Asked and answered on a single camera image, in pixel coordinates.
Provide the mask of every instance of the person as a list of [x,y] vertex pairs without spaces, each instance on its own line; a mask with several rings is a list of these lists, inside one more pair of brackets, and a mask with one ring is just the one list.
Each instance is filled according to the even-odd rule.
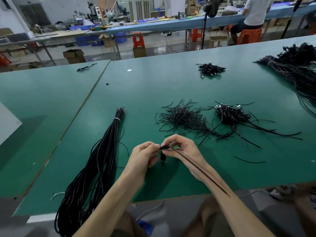
[[[168,145],[171,148],[178,146],[177,151],[181,151],[183,155],[189,156],[190,158],[194,159],[194,161],[200,166],[203,166],[206,171],[212,172],[212,174],[215,175],[217,179],[220,179],[218,173],[206,162],[195,143],[190,139],[187,139],[180,135],[172,135],[166,138],[161,145],[152,142],[145,142],[133,149],[128,163],[120,177],[107,192],[104,198],[100,201],[94,212],[73,235],[74,237],[147,236],[143,229],[132,219],[131,215],[125,210],[133,196],[144,184],[147,168],[152,167],[155,163],[158,162],[159,158],[157,156],[157,153],[160,153],[160,146],[164,145]],[[167,156],[180,159],[196,179],[202,181],[209,189],[211,189],[213,183],[211,183],[200,170],[198,170],[188,160],[183,158],[183,156],[179,155],[172,149],[163,150],[162,152]],[[240,203],[242,203],[242,201],[237,196],[237,200],[235,200],[233,196],[234,192],[222,179],[221,182],[222,185],[225,186],[226,190],[229,189],[230,202],[226,202],[227,208],[230,210],[232,208],[235,209],[235,207],[238,207]],[[216,201],[216,199],[218,201],[221,201],[221,206],[225,205],[222,201],[225,201],[227,197],[224,197],[222,195],[223,193],[220,193],[215,199],[215,191],[213,192],[213,194],[214,195],[210,196],[202,203],[197,215],[184,231],[184,236],[234,236],[230,225],[228,224],[219,204]],[[243,220],[243,223],[247,223],[247,221],[242,212],[246,213],[246,215],[248,215],[249,213],[252,214],[251,211],[249,211],[249,213],[248,211],[249,209],[239,209],[238,211],[238,218],[245,218]],[[250,219],[251,221],[249,223],[254,225],[254,229],[252,229],[251,231],[258,231],[259,233],[262,233],[256,236],[269,236],[264,230],[260,228],[258,224],[255,223],[255,215],[251,215]]]
[[247,0],[242,11],[246,19],[230,29],[232,40],[237,44],[237,33],[242,30],[258,29],[263,26],[266,14],[270,11],[273,0]]

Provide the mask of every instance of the blue tablecloth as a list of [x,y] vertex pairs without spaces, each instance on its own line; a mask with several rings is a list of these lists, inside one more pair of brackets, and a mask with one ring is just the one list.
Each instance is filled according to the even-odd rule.
[[[294,16],[303,16],[316,10],[316,3],[311,3],[308,6],[298,8]],[[293,6],[277,6],[272,7],[267,13],[265,19],[285,18],[293,11]],[[204,17],[194,17],[186,20],[169,20],[150,23],[141,23],[135,25],[117,26],[107,31],[107,34],[112,35],[122,31],[180,31],[187,29],[202,28]],[[226,26],[239,23],[244,20],[246,16],[242,16],[241,12],[237,15],[231,16],[216,16],[214,18],[207,18],[206,27],[212,26]]]

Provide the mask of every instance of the black pole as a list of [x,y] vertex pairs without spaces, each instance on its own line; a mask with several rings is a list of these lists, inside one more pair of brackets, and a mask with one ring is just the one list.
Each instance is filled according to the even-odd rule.
[[[302,3],[302,0],[297,0],[297,2],[295,3],[295,6],[294,6],[294,8],[293,8],[293,14],[296,12],[296,10],[298,9],[298,7],[300,6],[301,3]],[[285,29],[284,29],[284,31],[283,31],[283,33],[282,33],[281,39],[284,38],[285,33],[286,33],[286,31],[288,30],[288,28],[289,28],[289,26],[290,26],[290,24],[291,24],[291,21],[292,21],[292,19],[290,19],[290,20],[288,21],[288,23],[286,24],[286,27],[285,27]]]
[[207,15],[208,15],[208,12],[205,13],[205,17],[204,17],[204,27],[203,27],[201,50],[203,50],[203,47],[204,47],[204,37],[205,37],[205,27],[206,27]]

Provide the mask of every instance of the wall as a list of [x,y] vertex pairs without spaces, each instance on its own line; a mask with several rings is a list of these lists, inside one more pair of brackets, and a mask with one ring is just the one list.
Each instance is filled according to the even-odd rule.
[[41,3],[52,24],[55,24],[57,21],[73,19],[74,11],[90,13],[88,0],[12,0],[15,6],[27,5],[28,1]]
[[13,33],[28,31],[25,30],[14,11],[12,9],[7,9],[4,3],[0,0],[0,28],[6,27],[10,28]]

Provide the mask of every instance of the floor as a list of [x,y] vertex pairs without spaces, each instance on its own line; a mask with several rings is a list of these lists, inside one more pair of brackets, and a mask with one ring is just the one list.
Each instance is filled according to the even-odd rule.
[[[279,39],[284,28],[284,26],[269,28],[265,39],[262,41]],[[288,30],[286,38],[304,36],[307,35],[308,31],[309,30],[305,29],[300,29],[298,32],[296,30]],[[209,46],[210,36],[217,35],[222,34],[219,31],[206,33],[205,48]],[[186,47],[184,39],[185,31],[173,32],[171,36],[167,37],[161,34],[145,36],[144,42],[146,45],[147,56],[199,50],[200,41],[192,43],[191,47]],[[119,44],[121,59],[130,59],[134,57],[132,47],[133,44],[131,38],[129,38],[127,42]],[[63,57],[63,51],[77,48],[83,50],[87,61],[93,62],[104,59],[116,60],[113,49],[105,48],[104,46],[74,46],[71,48],[59,46],[49,48],[49,52],[57,65],[66,65],[68,62]],[[49,57],[44,50],[39,51],[38,55],[43,61],[49,60]],[[37,58],[34,54],[30,53],[26,56],[10,57],[10,60],[13,63],[27,63],[37,61]],[[247,193],[249,193],[249,191],[238,191],[237,195],[244,195]],[[162,207],[147,213],[142,219],[154,226],[153,237],[179,236],[185,226],[195,216],[200,204],[206,197],[207,195],[198,195],[167,199]],[[250,196],[242,197],[241,199],[276,236],[305,236],[295,208],[291,203],[277,201],[262,192],[257,192]],[[59,236],[54,230],[53,221],[26,224],[29,216],[11,217],[21,201],[22,197],[0,199],[0,236]],[[133,204],[128,206],[128,211],[131,212],[134,218],[137,218],[142,212],[151,209],[160,203],[160,201],[137,203],[136,205]]]

